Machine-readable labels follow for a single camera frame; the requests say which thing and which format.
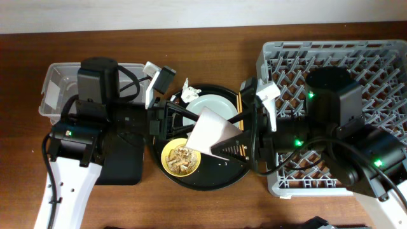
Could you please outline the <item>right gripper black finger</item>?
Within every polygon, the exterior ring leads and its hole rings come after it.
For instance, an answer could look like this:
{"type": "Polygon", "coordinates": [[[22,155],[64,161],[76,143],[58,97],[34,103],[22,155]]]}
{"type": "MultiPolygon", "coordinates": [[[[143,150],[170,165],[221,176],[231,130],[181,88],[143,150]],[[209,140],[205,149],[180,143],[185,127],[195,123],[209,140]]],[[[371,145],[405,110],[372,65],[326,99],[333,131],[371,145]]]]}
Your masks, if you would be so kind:
{"type": "Polygon", "coordinates": [[[238,123],[239,121],[252,123],[253,112],[254,111],[252,109],[246,109],[242,113],[239,113],[239,114],[235,115],[234,117],[228,119],[228,121],[232,124],[238,123]]]}
{"type": "Polygon", "coordinates": [[[251,130],[224,129],[220,138],[210,147],[210,152],[225,160],[248,162],[251,159],[251,130]]]}

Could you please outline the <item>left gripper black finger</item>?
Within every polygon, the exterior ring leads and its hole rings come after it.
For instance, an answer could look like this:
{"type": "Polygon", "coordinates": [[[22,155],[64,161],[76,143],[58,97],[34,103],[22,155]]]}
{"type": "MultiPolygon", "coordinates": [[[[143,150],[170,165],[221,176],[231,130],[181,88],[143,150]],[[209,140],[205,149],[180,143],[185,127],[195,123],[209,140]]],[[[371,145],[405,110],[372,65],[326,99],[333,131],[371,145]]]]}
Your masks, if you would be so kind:
{"type": "Polygon", "coordinates": [[[171,101],[167,101],[166,106],[168,109],[174,110],[175,113],[181,115],[182,117],[188,118],[190,120],[199,119],[199,116],[197,114],[192,113],[191,111],[188,111],[186,108],[183,108],[182,106],[175,104],[171,101]]]}
{"type": "Polygon", "coordinates": [[[167,130],[167,137],[175,137],[177,135],[183,135],[190,133],[194,129],[195,125],[187,125],[187,126],[182,126],[182,127],[170,127],[167,130]]]}

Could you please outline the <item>grey round plate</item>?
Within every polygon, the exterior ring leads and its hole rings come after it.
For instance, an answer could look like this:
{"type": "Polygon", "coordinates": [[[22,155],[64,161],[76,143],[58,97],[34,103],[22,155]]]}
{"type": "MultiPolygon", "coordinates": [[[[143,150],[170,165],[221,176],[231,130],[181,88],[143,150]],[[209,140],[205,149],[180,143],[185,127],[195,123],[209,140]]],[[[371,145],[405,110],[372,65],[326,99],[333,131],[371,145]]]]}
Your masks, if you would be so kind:
{"type": "Polygon", "coordinates": [[[214,94],[207,94],[198,97],[190,102],[186,106],[186,109],[192,113],[195,113],[196,115],[199,115],[204,107],[209,108],[211,111],[217,113],[226,120],[238,115],[238,111],[232,102],[225,97],[214,94]]]}

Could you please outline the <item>yellow bowl with food scraps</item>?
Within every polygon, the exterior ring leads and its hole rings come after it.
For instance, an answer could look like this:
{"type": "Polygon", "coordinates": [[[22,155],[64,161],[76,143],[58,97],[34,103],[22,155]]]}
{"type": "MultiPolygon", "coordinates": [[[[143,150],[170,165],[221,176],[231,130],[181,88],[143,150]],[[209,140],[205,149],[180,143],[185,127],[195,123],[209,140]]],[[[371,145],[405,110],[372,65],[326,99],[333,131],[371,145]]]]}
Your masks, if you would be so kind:
{"type": "Polygon", "coordinates": [[[194,173],[201,162],[201,152],[186,147],[186,138],[169,141],[160,156],[166,172],[175,177],[186,177],[194,173]]]}

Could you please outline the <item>pink cup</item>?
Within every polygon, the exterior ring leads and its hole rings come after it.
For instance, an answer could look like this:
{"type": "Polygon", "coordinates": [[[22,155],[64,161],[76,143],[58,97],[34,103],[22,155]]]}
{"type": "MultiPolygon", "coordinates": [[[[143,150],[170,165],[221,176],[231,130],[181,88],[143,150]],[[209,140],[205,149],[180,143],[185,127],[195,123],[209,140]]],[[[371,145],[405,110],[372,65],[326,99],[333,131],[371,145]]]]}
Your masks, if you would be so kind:
{"type": "Polygon", "coordinates": [[[204,107],[185,146],[188,149],[228,161],[224,157],[214,155],[210,148],[241,133],[242,131],[238,127],[209,108],[204,107]]]}

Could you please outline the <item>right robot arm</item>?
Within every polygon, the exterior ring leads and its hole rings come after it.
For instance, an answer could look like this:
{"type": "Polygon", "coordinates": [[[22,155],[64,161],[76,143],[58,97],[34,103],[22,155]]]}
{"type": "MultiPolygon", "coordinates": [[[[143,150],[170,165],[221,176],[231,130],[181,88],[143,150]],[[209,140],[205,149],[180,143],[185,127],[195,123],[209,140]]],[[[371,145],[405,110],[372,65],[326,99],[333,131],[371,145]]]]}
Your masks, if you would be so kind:
{"type": "Polygon", "coordinates": [[[305,80],[305,114],[278,118],[274,82],[242,83],[245,106],[232,123],[245,130],[215,143],[211,151],[268,176],[294,170],[292,160],[316,150],[330,173],[354,194],[377,228],[406,227],[406,148],[392,134],[366,123],[362,87],[342,67],[320,67],[305,80]]]}

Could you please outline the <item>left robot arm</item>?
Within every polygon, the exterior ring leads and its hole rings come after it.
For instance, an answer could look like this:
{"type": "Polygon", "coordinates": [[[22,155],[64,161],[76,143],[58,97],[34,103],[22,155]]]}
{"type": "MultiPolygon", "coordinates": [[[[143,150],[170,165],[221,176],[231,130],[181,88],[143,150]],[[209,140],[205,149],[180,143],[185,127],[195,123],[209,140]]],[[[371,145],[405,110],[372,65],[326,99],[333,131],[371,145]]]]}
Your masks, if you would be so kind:
{"type": "Polygon", "coordinates": [[[78,93],[41,145],[47,180],[36,228],[79,228],[94,186],[139,183],[149,138],[167,134],[168,109],[198,119],[173,102],[156,101],[154,93],[164,94],[174,79],[173,69],[148,62],[143,72],[151,78],[147,89],[121,96],[121,74],[140,84],[131,70],[105,57],[81,62],[78,93]]]}

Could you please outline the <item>grey dishwasher rack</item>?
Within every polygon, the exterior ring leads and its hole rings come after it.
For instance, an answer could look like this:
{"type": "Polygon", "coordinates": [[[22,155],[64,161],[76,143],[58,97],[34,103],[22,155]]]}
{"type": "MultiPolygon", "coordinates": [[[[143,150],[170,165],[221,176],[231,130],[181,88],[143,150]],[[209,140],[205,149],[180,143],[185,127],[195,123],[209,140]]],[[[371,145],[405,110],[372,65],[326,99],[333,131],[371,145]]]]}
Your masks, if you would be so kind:
{"type": "MultiPolygon", "coordinates": [[[[406,146],[406,41],[273,41],[256,61],[259,80],[274,81],[281,95],[277,117],[305,115],[305,78],[318,67],[344,67],[362,85],[366,123],[393,134],[406,146]]],[[[267,177],[275,197],[352,196],[329,169],[284,169],[267,177]]]]}

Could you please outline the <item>crumpled white tissue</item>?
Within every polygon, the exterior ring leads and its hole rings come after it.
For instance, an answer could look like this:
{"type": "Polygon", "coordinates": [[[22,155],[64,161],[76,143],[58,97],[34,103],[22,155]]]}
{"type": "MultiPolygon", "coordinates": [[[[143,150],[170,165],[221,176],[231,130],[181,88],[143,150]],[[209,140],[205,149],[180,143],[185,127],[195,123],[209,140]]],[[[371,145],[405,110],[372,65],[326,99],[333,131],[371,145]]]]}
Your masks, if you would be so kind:
{"type": "Polygon", "coordinates": [[[190,103],[194,101],[195,99],[199,98],[199,93],[202,91],[197,88],[193,88],[189,86],[189,80],[186,78],[183,87],[182,87],[182,92],[181,92],[181,99],[185,103],[190,103]]]}

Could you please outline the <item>black rectangular tray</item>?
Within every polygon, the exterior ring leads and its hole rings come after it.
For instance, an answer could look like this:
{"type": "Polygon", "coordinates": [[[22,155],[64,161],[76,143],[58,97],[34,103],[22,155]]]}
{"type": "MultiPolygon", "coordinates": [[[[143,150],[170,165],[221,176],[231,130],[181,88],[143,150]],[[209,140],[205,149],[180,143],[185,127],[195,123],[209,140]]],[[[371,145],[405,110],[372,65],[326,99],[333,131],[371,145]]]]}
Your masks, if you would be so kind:
{"type": "Polygon", "coordinates": [[[144,136],[140,133],[112,128],[104,137],[104,165],[96,185],[131,186],[142,179],[144,136]]]}

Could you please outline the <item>clear plastic bin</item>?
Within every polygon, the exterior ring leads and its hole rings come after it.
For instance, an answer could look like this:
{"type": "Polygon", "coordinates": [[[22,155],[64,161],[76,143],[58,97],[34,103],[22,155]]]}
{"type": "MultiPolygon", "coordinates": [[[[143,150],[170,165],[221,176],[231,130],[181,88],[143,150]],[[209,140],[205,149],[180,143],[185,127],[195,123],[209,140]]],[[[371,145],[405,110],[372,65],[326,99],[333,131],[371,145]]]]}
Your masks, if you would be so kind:
{"type": "MultiPolygon", "coordinates": [[[[140,93],[133,100],[134,103],[145,102],[146,89],[151,80],[142,70],[143,64],[122,63],[123,67],[134,73],[140,82],[140,93]]],[[[77,73],[79,62],[63,62],[51,64],[48,68],[41,95],[39,114],[50,119],[51,124],[60,120],[61,111],[72,96],[78,94],[77,73]]]]}

